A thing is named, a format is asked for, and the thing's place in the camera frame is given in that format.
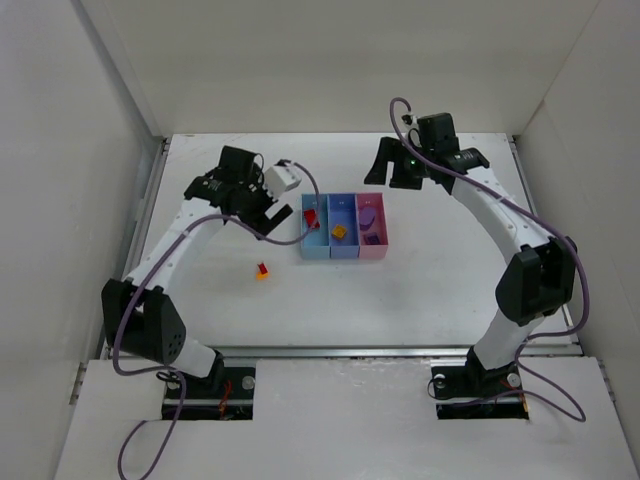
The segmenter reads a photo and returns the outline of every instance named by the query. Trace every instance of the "red object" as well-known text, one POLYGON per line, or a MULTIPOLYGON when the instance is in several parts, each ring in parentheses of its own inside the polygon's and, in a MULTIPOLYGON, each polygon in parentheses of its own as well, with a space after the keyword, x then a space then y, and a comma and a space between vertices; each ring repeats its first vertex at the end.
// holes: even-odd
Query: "red object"
POLYGON ((320 228, 320 222, 316 221, 316 212, 313 209, 304 211, 304 218, 307 221, 307 226, 311 230, 320 228))

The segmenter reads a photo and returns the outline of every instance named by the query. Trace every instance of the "purple object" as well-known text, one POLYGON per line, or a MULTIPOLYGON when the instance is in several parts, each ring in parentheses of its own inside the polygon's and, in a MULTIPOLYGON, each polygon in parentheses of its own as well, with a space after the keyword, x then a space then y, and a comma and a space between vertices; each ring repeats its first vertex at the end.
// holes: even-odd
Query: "purple object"
POLYGON ((369 233, 365 235, 364 241, 367 242, 367 245, 380 245, 382 243, 377 233, 369 233))
POLYGON ((358 222, 360 223, 360 230, 366 232, 371 228, 373 222, 376 221, 376 209, 373 207, 364 207, 360 210, 360 218, 358 222))

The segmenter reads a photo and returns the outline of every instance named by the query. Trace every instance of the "small toy block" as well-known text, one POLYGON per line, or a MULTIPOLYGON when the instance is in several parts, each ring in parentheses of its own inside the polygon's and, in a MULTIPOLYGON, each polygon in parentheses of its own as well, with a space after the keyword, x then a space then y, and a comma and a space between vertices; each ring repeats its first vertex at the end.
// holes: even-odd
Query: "small toy block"
POLYGON ((258 265, 258 273, 256 273, 256 280, 264 280, 269 276, 269 270, 265 267, 264 263, 258 265))
POLYGON ((382 243, 377 233, 370 233, 368 235, 365 235, 364 241, 367 245, 380 245, 382 243))
POLYGON ((347 234, 347 229, 342 225, 336 225, 334 229, 331 231, 331 235, 342 240, 344 236, 347 234))
POLYGON ((316 221, 316 212, 313 209, 305 210, 304 218, 307 221, 307 227, 311 230, 320 228, 320 222, 316 221))

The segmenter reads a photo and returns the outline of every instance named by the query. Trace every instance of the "white table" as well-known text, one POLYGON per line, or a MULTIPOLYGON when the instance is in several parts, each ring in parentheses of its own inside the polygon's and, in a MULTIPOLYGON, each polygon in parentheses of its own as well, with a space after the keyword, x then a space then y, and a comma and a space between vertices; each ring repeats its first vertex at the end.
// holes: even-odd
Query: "white table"
MULTIPOLYGON (((495 314, 494 289, 505 268, 497 247, 465 208, 429 180, 422 191, 364 185, 381 136, 174 136, 145 254, 171 223, 186 187, 217 165, 224 145, 261 152, 267 166, 281 158, 299 161, 324 192, 384 192, 390 239, 382 261, 303 261, 298 246, 257 242, 227 226, 173 296, 192 337, 215 346, 452 347, 472 345, 482 336, 495 314), (257 282, 260 262, 271 275, 257 282)), ((504 134, 460 139, 464 147, 478 147, 507 191, 527 204, 504 134)), ((307 182, 283 201, 299 209, 300 194, 311 191, 307 182)), ((299 229, 296 210, 273 235, 294 238, 299 229)), ((540 328, 566 329, 563 312, 540 328)), ((572 340, 542 342, 566 346, 572 340)))
MULTIPOLYGON (((425 391, 428 360, 267 360, 257 366, 254 420, 179 422, 150 480, 637 480, 597 361, 527 364, 573 394, 587 423, 534 399, 530 421, 438 420, 425 391)), ((117 480, 122 441, 139 420, 160 418, 163 386, 153 374, 123 378, 109 362, 91 362, 56 480, 117 480)), ((146 471, 167 427, 150 422, 134 437, 129 478, 146 471)))

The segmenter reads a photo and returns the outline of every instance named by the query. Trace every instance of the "white panel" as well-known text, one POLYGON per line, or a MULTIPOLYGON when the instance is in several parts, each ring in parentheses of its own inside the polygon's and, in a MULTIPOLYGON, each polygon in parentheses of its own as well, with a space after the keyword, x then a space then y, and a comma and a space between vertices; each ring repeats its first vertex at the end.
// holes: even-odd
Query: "white panel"
POLYGON ((67 0, 0 2, 0 470, 51 478, 143 151, 67 0))
MULTIPOLYGON (((473 215, 445 190, 364 185, 380 134, 175 136, 158 192, 145 255, 171 225, 192 180, 218 164, 226 144, 308 167, 323 192, 384 192, 389 252, 383 261, 303 261, 298 246, 257 242, 235 225, 210 242, 172 295, 189 335, 217 346, 473 345, 497 310, 505 270, 500 250, 473 215), (257 264, 271 272, 257 282, 257 264)), ((504 188, 526 205, 504 134, 463 134, 492 163, 504 188)), ((296 211, 273 232, 300 232, 305 180, 285 194, 296 211)), ((565 330, 557 313, 540 330, 565 330)), ((543 340, 568 343, 566 337, 543 340)))
MULTIPOLYGON (((595 359, 526 362, 575 395, 587 423, 535 399, 530 421, 438 420, 427 361, 266 361, 258 364, 254 420, 180 422, 151 478, 637 480, 595 359)), ((132 384, 109 363, 95 363, 57 480, 117 478, 133 419, 159 418, 153 374, 132 384)), ((526 373, 522 380, 567 405, 548 385, 526 373)), ((144 473, 167 427, 151 422, 137 433, 124 461, 130 478, 144 473)))
POLYGON ((386 131, 399 94, 518 133, 597 3, 104 1, 165 135, 386 131))
POLYGON ((574 235, 593 316, 582 335, 605 360, 640 459, 640 4, 602 0, 521 143, 540 211, 574 235))

